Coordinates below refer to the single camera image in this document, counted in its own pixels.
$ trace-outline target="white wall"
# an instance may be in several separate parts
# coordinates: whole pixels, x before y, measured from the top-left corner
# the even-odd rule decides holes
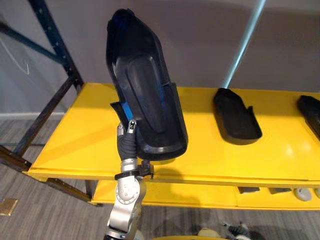
[[[47,0],[63,40],[85,82],[110,83],[107,22],[131,8],[159,37],[173,82],[220,87],[242,37],[254,0]],[[12,28],[42,46],[50,44],[27,1],[0,1]],[[320,0],[269,0],[231,87],[320,91]],[[22,73],[0,45],[0,113],[39,112],[66,79],[62,67],[0,36]],[[56,111],[68,108],[71,90]]]

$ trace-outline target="white wire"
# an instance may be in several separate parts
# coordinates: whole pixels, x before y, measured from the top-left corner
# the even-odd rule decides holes
[[[14,64],[26,75],[30,74],[29,71],[29,65],[28,63],[25,61],[25,65],[26,65],[26,70],[20,66],[20,64],[17,62],[17,60],[15,59],[15,57],[12,55],[12,53],[10,52],[10,50],[7,48],[5,42],[2,40],[2,38],[0,37],[0,43],[2,44],[4,50],[6,51],[6,53],[9,55],[9,57],[11,58],[11,60],[14,62]]]

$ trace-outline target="yellow table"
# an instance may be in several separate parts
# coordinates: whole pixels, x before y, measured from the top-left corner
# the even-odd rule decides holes
[[[214,88],[179,87],[188,133],[185,154],[154,162],[152,182],[223,186],[320,187],[320,142],[296,107],[302,92],[233,89],[253,105],[262,138],[225,142],[213,114]],[[306,93],[320,99],[319,93]],[[27,174],[33,177],[113,180],[118,100],[111,84],[87,83]]]
[[[100,180],[92,203],[113,204],[116,181]],[[320,210],[320,198],[309,189],[312,200],[301,201],[293,191],[271,194],[269,188],[240,194],[236,186],[147,182],[143,205],[250,210]]]

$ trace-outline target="black plastic tray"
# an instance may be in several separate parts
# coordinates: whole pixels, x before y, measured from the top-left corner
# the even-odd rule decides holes
[[[137,121],[138,156],[158,161],[183,154],[187,130],[158,37],[129,9],[118,10],[107,31],[106,62],[119,96],[111,106],[124,126]]]
[[[301,95],[297,106],[307,125],[320,140],[320,101],[312,96]]]
[[[249,106],[247,109],[239,95],[230,89],[219,88],[213,103],[215,119],[225,141],[246,145],[261,138],[262,131],[253,107]]]

